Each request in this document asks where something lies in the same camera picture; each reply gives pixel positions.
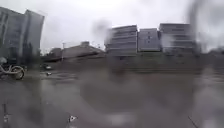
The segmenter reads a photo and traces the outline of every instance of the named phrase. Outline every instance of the car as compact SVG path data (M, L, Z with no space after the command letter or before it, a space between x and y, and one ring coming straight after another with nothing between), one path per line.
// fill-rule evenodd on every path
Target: car
M40 68L43 69L43 70L52 70L52 69L53 69L53 68L52 68L50 65L48 65L48 64L42 64L42 65L40 66Z

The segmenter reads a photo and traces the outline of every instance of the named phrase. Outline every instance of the road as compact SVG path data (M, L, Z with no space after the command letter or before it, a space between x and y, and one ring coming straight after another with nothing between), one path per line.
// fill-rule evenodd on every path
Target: road
M22 81L0 80L0 103L7 104L12 128L206 128L223 122L223 82L211 69L201 75L28 73ZM77 120L69 124L70 116Z

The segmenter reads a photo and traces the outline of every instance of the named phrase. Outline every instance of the bicycle wheel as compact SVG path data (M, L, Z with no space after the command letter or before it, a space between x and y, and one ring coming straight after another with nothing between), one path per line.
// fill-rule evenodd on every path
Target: bicycle wheel
M15 80L22 80L24 77L24 70L21 67L12 67L11 72L17 72L16 74L12 75Z

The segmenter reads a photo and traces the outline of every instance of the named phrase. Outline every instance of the windshield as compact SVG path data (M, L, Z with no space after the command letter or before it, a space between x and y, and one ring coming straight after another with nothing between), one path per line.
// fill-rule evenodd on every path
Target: windshield
M0 0L0 127L223 127L223 7Z

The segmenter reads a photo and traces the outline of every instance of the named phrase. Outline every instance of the building facade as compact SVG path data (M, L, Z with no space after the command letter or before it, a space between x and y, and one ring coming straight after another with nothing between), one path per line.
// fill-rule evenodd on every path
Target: building facade
M197 44L192 38L189 24L163 23L160 24L159 31L164 52L195 52L197 50Z
M106 52L112 56L133 56L137 53L138 29L136 25L110 30L111 38L105 43Z
M161 51L161 44L156 28L140 29L137 44L139 52Z
M44 16L35 12L27 10L20 14L0 7L1 56L17 58L28 51L36 55L40 49L43 22Z

